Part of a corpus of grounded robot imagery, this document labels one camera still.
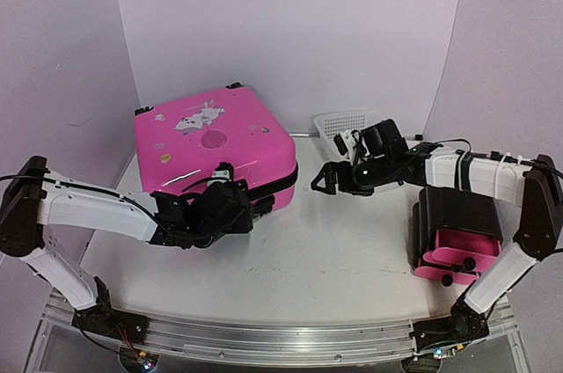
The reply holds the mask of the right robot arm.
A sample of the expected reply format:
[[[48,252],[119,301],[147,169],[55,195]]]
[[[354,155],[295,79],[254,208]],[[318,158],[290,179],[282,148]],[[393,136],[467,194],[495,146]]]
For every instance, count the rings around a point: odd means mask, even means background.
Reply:
[[[325,163],[311,181],[320,193],[371,196],[379,187],[406,183],[504,201],[521,210],[511,244],[468,288],[463,307],[444,319],[442,331],[451,340],[462,340],[477,326],[476,314],[491,309],[537,263],[562,251],[562,173],[547,155],[476,153],[446,142],[411,147],[392,119],[338,133],[333,142],[342,159]]]

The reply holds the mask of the pink hard-shell suitcase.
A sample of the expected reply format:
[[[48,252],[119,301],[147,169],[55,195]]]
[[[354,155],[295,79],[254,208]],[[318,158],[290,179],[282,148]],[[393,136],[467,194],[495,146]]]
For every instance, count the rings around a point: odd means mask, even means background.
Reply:
[[[248,87],[235,83],[135,110],[135,147],[143,191],[200,193],[227,163],[256,202],[287,207],[298,175],[296,145]]]

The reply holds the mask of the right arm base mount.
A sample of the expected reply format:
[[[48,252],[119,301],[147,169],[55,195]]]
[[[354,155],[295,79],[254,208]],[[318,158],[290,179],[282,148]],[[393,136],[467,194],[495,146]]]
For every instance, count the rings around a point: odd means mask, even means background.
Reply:
[[[417,321],[409,337],[414,339],[416,352],[419,354],[437,348],[455,347],[469,344],[471,341],[487,337],[488,324],[484,319],[473,325],[457,325],[451,317]]]

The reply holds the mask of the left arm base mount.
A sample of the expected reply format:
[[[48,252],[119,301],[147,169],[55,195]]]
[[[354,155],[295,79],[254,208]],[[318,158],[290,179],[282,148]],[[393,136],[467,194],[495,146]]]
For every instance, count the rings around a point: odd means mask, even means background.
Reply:
[[[149,318],[144,315],[101,304],[76,311],[72,319],[72,325],[79,330],[128,344],[143,344],[149,323]]]

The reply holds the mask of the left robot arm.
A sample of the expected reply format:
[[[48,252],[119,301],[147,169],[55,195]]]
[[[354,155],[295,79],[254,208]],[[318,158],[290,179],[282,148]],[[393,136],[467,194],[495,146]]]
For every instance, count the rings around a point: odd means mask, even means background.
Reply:
[[[1,252],[24,261],[67,299],[100,335],[118,327],[106,286],[58,244],[49,225],[103,230],[150,245],[206,248],[253,227],[253,205],[236,183],[214,178],[201,194],[125,193],[76,181],[31,157],[2,178]]]

